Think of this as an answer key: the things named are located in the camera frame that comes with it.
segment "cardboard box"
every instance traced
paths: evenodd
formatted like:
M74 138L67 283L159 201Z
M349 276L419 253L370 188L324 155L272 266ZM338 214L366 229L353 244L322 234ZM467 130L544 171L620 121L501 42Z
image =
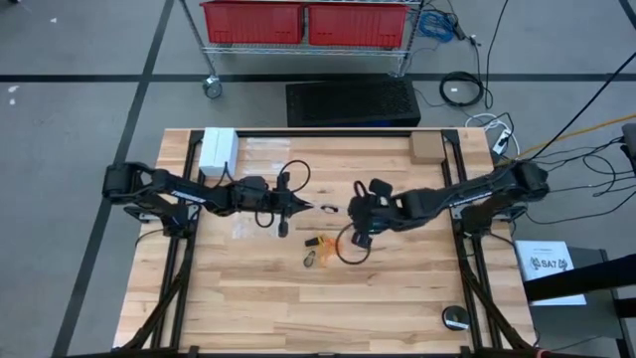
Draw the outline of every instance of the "cardboard box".
M414 131L408 141L411 164L440 164L446 159L439 131Z

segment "wooden table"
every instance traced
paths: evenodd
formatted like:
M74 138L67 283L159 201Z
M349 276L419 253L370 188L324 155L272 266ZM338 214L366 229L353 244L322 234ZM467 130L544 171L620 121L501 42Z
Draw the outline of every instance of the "wooden table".
M490 172L484 132L458 131L468 178ZM156 167L182 175L189 136L190 130L166 130ZM346 207L355 180L381 178L395 192L443 186L440 165L410 164L408 138L389 136L243 137L236 177L262 175L271 185L292 159L311 165L311 181L298 193L311 202ZM300 165L289 171L290 188L306 177ZM306 268L304 241L319 233L335 237L348 223L346 215L310 210L293 216L288 237L280 239L276 225L259 228L253 214L219 218L204 210L180 350L198 345L202 352L457 353L459 346L471 346L469 333L448 330L440 318L448 305L465 306L448 213L416 230L377 236L363 265L346 266L332 257L325 268ZM141 234L157 225L142 226ZM504 224L493 232L510 235ZM138 245L114 346L129 340L157 303L167 248L160 234ZM496 304L532 344L533 322L512 248L486 237L483 250ZM489 346L483 308L475 300ZM164 342L169 332L164 329Z

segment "red basket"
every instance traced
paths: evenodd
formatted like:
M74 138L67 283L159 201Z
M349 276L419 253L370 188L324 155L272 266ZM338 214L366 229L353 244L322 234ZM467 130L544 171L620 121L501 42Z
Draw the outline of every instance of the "red basket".
M309 5L309 44L401 46L403 5Z
M302 5L213 1L202 3L211 43L299 44Z

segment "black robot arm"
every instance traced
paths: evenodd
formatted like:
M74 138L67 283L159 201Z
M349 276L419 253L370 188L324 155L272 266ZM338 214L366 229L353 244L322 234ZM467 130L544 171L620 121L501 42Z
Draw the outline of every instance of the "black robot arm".
M348 209L355 229L352 242L367 249L371 235L419 228L448 208L461 208L463 230L477 234L490 228L493 217L502 210L543 199L550 191L547 179L548 172L537 164L520 161L446 188L413 189L396 195L392 195L391 184L382 180L372 180L369 191L358 181ZM482 198L488 199L479 205L467 205Z
M188 237L191 227L189 205L171 203L161 194L184 199L203 206L210 213L225 217L236 212L265 213L280 216L278 236L287 235L286 218L312 208L291 192L289 173L281 173L273 190L260 176L247 176L228 185L213 188L170 174L164 169L151 169L143 163L125 162L106 168L102 195L112 204L133 204L124 210L137 220L151 215L159 218L164 235Z

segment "gray floor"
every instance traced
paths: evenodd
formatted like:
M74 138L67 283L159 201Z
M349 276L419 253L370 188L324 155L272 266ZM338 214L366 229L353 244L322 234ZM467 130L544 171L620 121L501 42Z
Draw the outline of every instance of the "gray floor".
M190 1L203 30L203 16ZM24 0L0 3L0 75L140 75L163 1ZM435 4L446 8L442 0ZM464 30L486 51L503 0L455 0ZM636 30L618 0L511 1L493 50L493 74L606 74L633 51ZM433 47L417 39L416 49ZM319 57L217 58L222 75L386 73L389 60ZM418 52L412 73L474 72L475 54L466 43ZM181 8L175 4L154 74L204 74ZM626 73L636 73L636 63ZM438 82L414 84L440 103ZM494 82L492 112L515 119L522 148L549 139L593 95L595 82ZM285 83L225 83L209 101L195 82L151 83L141 107L128 160L154 163L166 127L284 126ZM81 257L100 202L103 168L117 149L137 83L0 84L0 187L4 246L0 251L0 357L51 354ZM636 83L612 84L573 129L636 111ZM469 109L481 112L483 107ZM466 116L449 107L420 103L422 126L461 126ZM619 126L555 145L554 150L598 145L619 135ZM604 156L620 170L616 148ZM579 163L551 175L553 188L607 180ZM537 220L553 220L612 208L629 191L592 198L593 191L549 195L531 208ZM516 239L565 240L583 248L607 249L611 258L636 251L629 214L636 201L594 219L539 226L519 222ZM80 314L71 353L110 348L131 265L138 225L114 208L105 230ZM635 290L622 290L626 296ZM632 324L632 338L636 326ZM543 335L554 348L575 339ZM571 352L617 356L610 341L594 340Z

